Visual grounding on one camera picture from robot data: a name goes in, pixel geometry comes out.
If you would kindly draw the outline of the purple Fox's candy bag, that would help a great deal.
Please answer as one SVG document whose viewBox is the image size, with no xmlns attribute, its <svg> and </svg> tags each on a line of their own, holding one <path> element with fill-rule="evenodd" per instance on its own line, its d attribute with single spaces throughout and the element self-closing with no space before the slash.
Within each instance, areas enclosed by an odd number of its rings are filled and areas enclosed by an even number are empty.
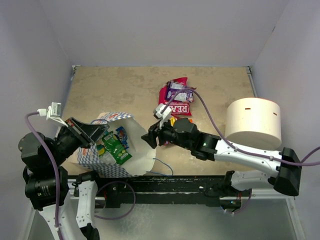
<svg viewBox="0 0 320 240">
<path fill-rule="evenodd" d="M 174 124 L 179 121 L 181 122 L 181 119 L 188 120 L 191 124 L 193 124 L 193 120 L 191 118 L 187 117 L 179 117 L 179 116 L 171 116 L 167 122 L 165 122 L 162 126 L 162 128 L 159 130 L 159 143 L 161 143 L 162 146 L 170 145 L 174 140 L 177 138 L 177 130 L 174 127 Z"/>
</svg>

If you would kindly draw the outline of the red Real chips bag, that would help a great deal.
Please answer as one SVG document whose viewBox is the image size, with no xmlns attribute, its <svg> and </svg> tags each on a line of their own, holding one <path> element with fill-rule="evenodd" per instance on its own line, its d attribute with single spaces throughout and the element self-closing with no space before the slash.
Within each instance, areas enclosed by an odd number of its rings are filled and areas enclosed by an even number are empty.
<svg viewBox="0 0 320 240">
<path fill-rule="evenodd" d="M 166 105 L 175 94 L 188 87 L 188 78 L 186 76 L 168 81 L 159 91 L 158 103 Z M 194 102 L 192 91 L 179 93 L 169 104 L 173 115 L 192 116 L 190 104 Z"/>
</svg>

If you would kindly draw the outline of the blue colourful snack bag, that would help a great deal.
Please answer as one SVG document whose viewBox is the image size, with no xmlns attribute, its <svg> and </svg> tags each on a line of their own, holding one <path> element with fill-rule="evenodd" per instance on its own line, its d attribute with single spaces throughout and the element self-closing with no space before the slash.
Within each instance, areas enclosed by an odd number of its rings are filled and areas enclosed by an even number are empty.
<svg viewBox="0 0 320 240">
<path fill-rule="evenodd" d="M 103 156 L 107 152 L 103 144 L 97 144 L 96 149 L 99 157 Z"/>
</svg>

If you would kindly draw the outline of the purple chocolate snack packet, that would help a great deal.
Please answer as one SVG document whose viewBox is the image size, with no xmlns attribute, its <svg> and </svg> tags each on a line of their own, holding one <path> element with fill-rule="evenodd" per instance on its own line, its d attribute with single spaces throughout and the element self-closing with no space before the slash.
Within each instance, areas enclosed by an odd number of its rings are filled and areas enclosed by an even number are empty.
<svg viewBox="0 0 320 240">
<path fill-rule="evenodd" d="M 168 81 L 166 85 L 166 93 L 164 95 L 165 100 L 169 101 L 174 97 L 174 100 L 177 102 L 194 102 L 194 93 L 191 90 L 184 90 L 177 94 L 177 92 L 179 92 L 180 90 L 188 88 L 187 82 L 187 78 L 174 79 Z"/>
</svg>

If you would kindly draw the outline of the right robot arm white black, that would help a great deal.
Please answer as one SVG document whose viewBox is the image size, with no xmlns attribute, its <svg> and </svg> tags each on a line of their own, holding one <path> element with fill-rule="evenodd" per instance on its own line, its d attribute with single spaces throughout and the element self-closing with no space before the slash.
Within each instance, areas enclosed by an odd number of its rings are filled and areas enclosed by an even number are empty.
<svg viewBox="0 0 320 240">
<path fill-rule="evenodd" d="M 229 162 L 252 168 L 249 172 L 235 171 L 222 183 L 222 190 L 228 196 L 256 188 L 272 188 L 291 197 L 299 195 L 302 168 L 291 148 L 263 150 L 227 143 L 217 135 L 199 131 L 186 118 L 178 119 L 174 124 L 158 121 L 141 139 L 153 149 L 169 142 L 189 150 L 192 156 L 202 161 Z"/>
</svg>

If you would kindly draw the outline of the blue checkered paper bag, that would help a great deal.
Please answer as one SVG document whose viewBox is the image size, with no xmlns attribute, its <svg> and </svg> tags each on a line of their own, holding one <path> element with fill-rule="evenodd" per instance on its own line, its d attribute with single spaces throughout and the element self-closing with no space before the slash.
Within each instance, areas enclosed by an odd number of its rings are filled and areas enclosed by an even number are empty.
<svg viewBox="0 0 320 240">
<path fill-rule="evenodd" d="M 91 170 L 97 171 L 103 178 L 130 178 L 145 174 L 173 175 L 172 168 L 165 173 L 153 170 L 155 162 L 158 161 L 156 151 L 141 139 L 141 136 L 146 134 L 147 131 L 134 119 L 132 114 L 116 111 L 103 112 L 91 118 L 91 123 L 93 124 L 102 124 L 103 122 L 107 122 L 109 125 L 109 129 L 104 135 L 113 132 L 116 136 L 117 128 L 125 128 L 129 146 L 126 150 L 132 155 L 132 158 L 122 165 L 106 164 L 99 159 L 96 147 L 97 143 L 95 143 L 92 147 L 88 148 L 86 156 L 81 156 L 79 154 L 80 148 L 78 148 L 63 164 L 70 175 L 78 175 Z"/>
</svg>

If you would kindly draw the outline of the green snack pack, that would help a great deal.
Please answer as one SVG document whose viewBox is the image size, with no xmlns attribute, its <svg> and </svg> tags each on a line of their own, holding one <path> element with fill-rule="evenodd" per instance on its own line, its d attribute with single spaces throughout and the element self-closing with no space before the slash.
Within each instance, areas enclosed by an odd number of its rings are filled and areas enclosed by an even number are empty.
<svg viewBox="0 0 320 240">
<path fill-rule="evenodd" d="M 128 153 L 112 131 L 106 133 L 96 144 L 105 146 L 107 152 L 103 156 L 98 157 L 108 165 L 123 165 L 132 158 L 132 155 Z"/>
</svg>

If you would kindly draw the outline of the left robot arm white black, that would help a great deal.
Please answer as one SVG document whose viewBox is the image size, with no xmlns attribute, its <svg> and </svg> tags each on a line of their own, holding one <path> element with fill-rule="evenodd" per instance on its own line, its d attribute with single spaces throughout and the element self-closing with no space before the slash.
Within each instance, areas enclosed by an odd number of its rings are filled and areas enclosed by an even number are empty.
<svg viewBox="0 0 320 240">
<path fill-rule="evenodd" d="M 25 164 L 22 176 L 25 195 L 43 217 L 56 240 L 98 240 L 94 223 L 95 197 L 103 191 L 99 174 L 81 173 L 75 180 L 78 208 L 74 211 L 68 185 L 68 171 L 62 163 L 77 149 L 89 149 L 109 128 L 106 123 L 88 124 L 70 117 L 63 122 L 57 137 L 45 137 L 29 121 L 30 129 L 18 143 Z"/>
</svg>

